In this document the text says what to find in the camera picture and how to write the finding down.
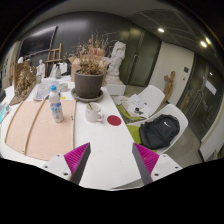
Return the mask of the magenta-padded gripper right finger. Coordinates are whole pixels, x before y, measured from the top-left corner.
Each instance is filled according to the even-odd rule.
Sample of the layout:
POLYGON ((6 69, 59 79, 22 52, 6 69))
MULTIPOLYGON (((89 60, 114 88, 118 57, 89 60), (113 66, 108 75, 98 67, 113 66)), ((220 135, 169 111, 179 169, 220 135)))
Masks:
POLYGON ((132 153, 144 185, 150 184, 182 169, 182 167, 167 154, 159 155, 137 143, 133 144, 132 153))

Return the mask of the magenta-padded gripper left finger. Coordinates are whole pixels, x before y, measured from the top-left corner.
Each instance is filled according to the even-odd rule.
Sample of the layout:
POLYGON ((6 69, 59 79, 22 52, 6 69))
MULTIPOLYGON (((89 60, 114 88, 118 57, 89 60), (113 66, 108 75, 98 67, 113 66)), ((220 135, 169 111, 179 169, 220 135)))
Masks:
POLYGON ((78 185, 90 153, 90 144, 86 143, 65 155, 56 154, 42 166, 42 169, 78 185))

